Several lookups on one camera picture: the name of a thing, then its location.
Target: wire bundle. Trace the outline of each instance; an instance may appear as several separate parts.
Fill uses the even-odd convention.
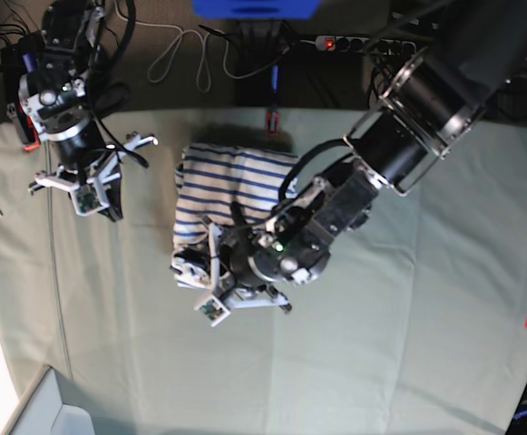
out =
[[[124,13],[122,12],[122,9],[120,8],[119,0],[114,0],[114,5],[115,5],[116,15],[121,20],[127,22],[128,17],[126,17]],[[204,26],[204,25],[200,25],[200,28],[206,32],[205,34],[202,34],[199,31],[194,30],[194,29],[183,30],[182,27],[175,25],[175,24],[155,24],[155,23],[147,23],[147,22],[140,21],[140,20],[136,20],[136,24],[143,26],[143,27],[171,29],[178,33],[176,37],[174,38],[174,40],[172,40],[172,42],[168,45],[166,50],[164,50],[164,52],[162,52],[161,55],[158,56],[156,60],[148,68],[148,71],[146,73],[146,78],[148,82],[152,84],[158,84],[158,83],[164,82],[167,79],[167,77],[169,76],[171,72],[172,65],[174,63],[176,54],[179,51],[182,41],[187,34],[193,34],[199,38],[200,47],[201,47],[201,55],[200,55],[199,69],[197,71],[195,83],[197,85],[197,89],[199,90],[199,92],[202,92],[202,93],[209,92],[212,87],[212,78],[210,75],[210,66],[209,66],[209,60],[207,57],[208,44],[209,44],[209,39],[211,36],[220,37],[225,40],[226,45],[225,45],[225,52],[223,54],[223,61],[222,61],[223,71],[228,77],[230,77],[233,80],[248,79],[259,73],[266,71],[268,68],[270,68],[274,64],[280,62],[283,59],[283,57],[292,48],[291,45],[288,45],[283,50],[283,52],[278,58],[274,59],[273,61],[269,63],[264,64],[263,66],[259,68],[256,68],[253,72],[249,72],[243,75],[235,75],[229,71],[229,67],[228,67],[229,47],[233,45],[233,47],[239,52],[239,56],[241,56],[241,50],[238,47],[238,45],[231,39],[231,35],[225,34],[223,31],[219,29],[210,29],[209,27]],[[161,72],[159,71],[159,68],[166,58],[169,58],[169,61],[166,63],[166,68],[164,69],[164,71]]]
[[[105,8],[106,2],[105,0],[100,0],[100,3],[97,5]],[[106,135],[108,135],[108,137],[112,139],[115,149],[117,151],[123,152],[127,156],[132,157],[143,168],[148,168],[148,161],[143,156],[141,156],[137,152],[126,149],[126,147],[124,147],[122,143],[117,140],[116,137],[112,134],[112,132],[106,127],[106,125],[102,121],[102,116],[100,116],[100,114],[96,110],[96,105],[93,101],[93,81],[98,79],[100,76],[104,77],[110,73],[112,68],[122,59],[124,53],[126,52],[126,49],[128,48],[128,45],[130,44],[132,36],[134,35],[134,27],[136,26],[136,5],[134,4],[134,0],[126,0],[126,6],[128,7],[126,29],[124,30],[122,39],[118,42],[116,51],[113,53],[112,57],[110,57],[110,59],[107,61],[107,63],[103,63],[100,60],[100,53],[102,50],[102,34],[103,31],[107,29],[107,27],[104,18],[100,20],[100,23],[98,23],[98,30],[96,32],[95,40],[93,43],[92,56],[90,57],[89,61],[89,66],[91,70],[90,74],[88,75],[88,80],[86,82],[86,95],[88,97],[88,104],[90,106],[90,111],[92,112],[94,120],[102,128]]]
[[[10,36],[23,37],[31,33],[29,25],[24,20],[24,18],[17,11],[15,11],[14,7],[22,9],[29,21],[35,26],[36,29],[37,24],[35,24],[34,19],[31,17],[25,6],[18,4],[14,0],[3,0],[3,2],[9,9],[10,14],[6,17],[3,23],[0,23],[0,40],[3,41],[5,45],[11,45],[12,41],[10,39]]]

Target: metal ring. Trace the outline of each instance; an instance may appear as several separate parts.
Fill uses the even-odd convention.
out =
[[[80,134],[90,124],[91,120],[90,116],[85,116],[67,130],[60,131],[59,133],[47,133],[47,139],[52,142],[71,139]]]

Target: blue and white striped towel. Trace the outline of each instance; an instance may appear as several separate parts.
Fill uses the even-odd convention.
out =
[[[279,187],[297,161],[296,156],[266,150],[209,144],[187,147],[175,171],[179,199],[172,231],[172,268],[183,270],[178,253],[189,248],[204,252],[208,231],[201,217],[232,226],[230,204],[236,201],[248,223],[268,218],[278,203]],[[295,195],[294,187],[295,181],[288,196]],[[187,283],[194,279],[184,275],[177,277],[179,284],[193,286]]]

